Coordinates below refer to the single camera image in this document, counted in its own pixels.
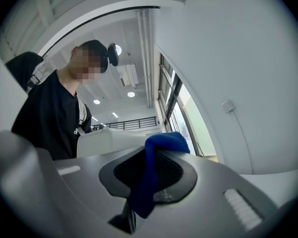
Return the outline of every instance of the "metal railing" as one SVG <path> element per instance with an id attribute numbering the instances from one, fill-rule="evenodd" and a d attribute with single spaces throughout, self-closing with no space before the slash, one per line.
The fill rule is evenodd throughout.
<path id="1" fill-rule="evenodd" d="M 103 128 L 121 129 L 121 130 L 131 130 L 131 129 L 141 129 L 147 127 L 157 126 L 156 117 L 142 118 L 129 121 L 120 121 L 106 123 L 104 125 L 92 125 L 92 130 L 100 130 Z"/>

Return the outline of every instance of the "black frame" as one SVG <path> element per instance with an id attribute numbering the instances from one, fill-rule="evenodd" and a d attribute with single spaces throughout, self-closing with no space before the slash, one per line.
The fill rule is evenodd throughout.
<path id="1" fill-rule="evenodd" d="M 100 130 L 101 126 L 112 129 L 132 130 L 157 126 L 156 117 L 92 125 L 92 130 Z"/>
<path id="2" fill-rule="evenodd" d="M 181 90 L 181 87 L 182 87 L 183 83 L 182 83 L 181 79 L 179 78 L 179 76 L 176 73 L 175 73 L 174 79 L 172 81 L 170 75 L 168 74 L 166 68 L 163 65 L 163 60 L 164 59 L 165 58 L 161 54 L 161 56 L 160 56 L 160 80 L 159 80 L 158 103 L 159 103 L 159 106 L 160 106 L 160 109 L 161 109 L 161 113 L 162 113 L 162 116 L 163 116 L 163 122 L 164 122 L 164 125 L 166 126 L 166 130 L 167 131 L 172 131 L 171 125 L 170 125 L 170 117 L 171 117 L 172 111 L 174 109 L 174 106 L 176 105 L 176 103 L 178 103 L 181 114 L 182 114 L 183 119 L 185 121 L 185 124 L 188 128 L 188 132 L 189 132 L 190 138 L 192 140 L 192 144 L 193 144 L 195 154 L 199 157 L 205 158 L 201 148 L 198 146 L 197 141 L 194 137 L 193 129 L 192 129 L 192 127 L 190 125 L 190 122 L 189 122 L 189 119 L 188 119 L 188 117 L 187 117 L 187 115 L 184 111 L 183 103 L 182 103 L 182 100 L 179 96 L 179 93 L 180 93 L 180 90 Z M 161 83 L 162 83 L 163 75 L 165 76 L 165 78 L 167 79 L 167 83 L 171 87 L 170 98 L 169 98 L 168 103 L 166 105 L 164 105 L 164 103 L 166 103 L 166 102 L 165 102 L 164 96 L 162 94 L 162 89 L 161 89 Z"/>

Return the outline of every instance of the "gray machine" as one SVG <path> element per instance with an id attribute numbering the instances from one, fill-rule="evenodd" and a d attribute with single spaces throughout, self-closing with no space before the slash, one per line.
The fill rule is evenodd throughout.
<path id="1" fill-rule="evenodd" d="M 222 164 L 158 150 L 164 185 L 151 214 L 139 221 L 128 196 L 144 152 L 136 147 L 53 161 L 46 150 L 0 132 L 0 194 L 42 237 L 260 237 L 286 212 Z"/>

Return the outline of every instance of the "white pipe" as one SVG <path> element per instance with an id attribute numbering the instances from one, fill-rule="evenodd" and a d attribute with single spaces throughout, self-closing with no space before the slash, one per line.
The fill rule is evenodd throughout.
<path id="1" fill-rule="evenodd" d="M 147 10 L 143 10 L 143 24 L 144 24 L 144 37 L 146 46 L 146 62 L 147 62 L 147 76 L 148 76 L 148 95 L 149 95 L 149 107 L 152 108 L 152 97 L 151 97 L 151 71 L 150 71 L 150 56 L 149 56 L 149 40 L 147 30 Z"/>
<path id="2" fill-rule="evenodd" d="M 154 74 L 154 49 L 153 49 L 153 21 L 152 9 L 148 9 L 148 22 L 149 22 L 149 43 L 150 43 L 150 64 L 151 64 L 151 103 L 154 104 L 155 95 L 155 74 Z"/>
<path id="3" fill-rule="evenodd" d="M 149 104 L 149 93 L 148 93 L 148 83 L 147 83 L 147 69 L 146 69 L 146 60 L 145 60 L 145 51 L 144 51 L 144 41 L 143 41 L 143 30 L 141 26 L 140 19 L 140 11 L 137 12 L 138 26 L 139 26 L 139 34 L 140 34 L 140 46 L 141 46 L 141 55 L 143 57 L 143 66 L 144 66 L 144 75 L 145 75 L 145 86 L 146 86 L 146 94 L 147 94 L 147 106 L 150 108 Z"/>

